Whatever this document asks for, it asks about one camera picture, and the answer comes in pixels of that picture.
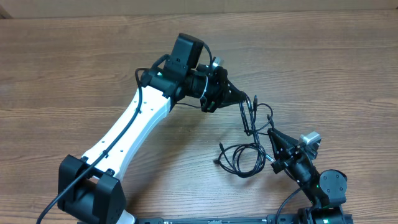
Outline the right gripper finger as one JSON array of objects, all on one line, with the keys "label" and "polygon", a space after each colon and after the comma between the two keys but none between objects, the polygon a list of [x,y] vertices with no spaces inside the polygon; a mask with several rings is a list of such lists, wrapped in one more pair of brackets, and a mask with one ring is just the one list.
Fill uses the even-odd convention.
[{"label": "right gripper finger", "polygon": [[291,149],[291,137],[277,129],[268,129],[267,133],[271,142],[275,161],[286,161],[290,159],[291,155],[289,154],[289,150]]},{"label": "right gripper finger", "polygon": [[299,144],[297,139],[290,137],[278,129],[272,129],[272,149],[273,151],[289,151]]}]

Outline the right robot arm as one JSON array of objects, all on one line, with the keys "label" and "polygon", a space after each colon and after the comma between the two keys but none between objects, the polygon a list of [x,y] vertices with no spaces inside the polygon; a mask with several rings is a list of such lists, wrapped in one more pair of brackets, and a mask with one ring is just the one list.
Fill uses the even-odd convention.
[{"label": "right robot arm", "polygon": [[[353,223],[351,215],[345,215],[342,205],[346,202],[347,176],[335,169],[317,171],[313,160],[318,155],[321,136],[313,131],[294,139],[276,128],[267,131],[274,162],[273,171],[285,172],[299,188],[279,207],[274,223]],[[302,191],[311,202],[310,207],[300,208],[295,215],[281,217],[286,203]]]}]

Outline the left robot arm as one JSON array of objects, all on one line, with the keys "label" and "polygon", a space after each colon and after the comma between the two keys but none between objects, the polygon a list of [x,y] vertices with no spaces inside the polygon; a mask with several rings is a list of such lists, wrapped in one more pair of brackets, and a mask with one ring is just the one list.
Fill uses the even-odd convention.
[{"label": "left robot arm", "polygon": [[81,157],[68,155],[60,164],[54,205],[82,223],[137,222],[126,211],[121,182],[150,132],[186,96],[199,99],[205,113],[246,99],[216,57],[207,65],[198,62],[207,48],[180,33],[170,54],[135,70],[137,91],[124,113]]}]

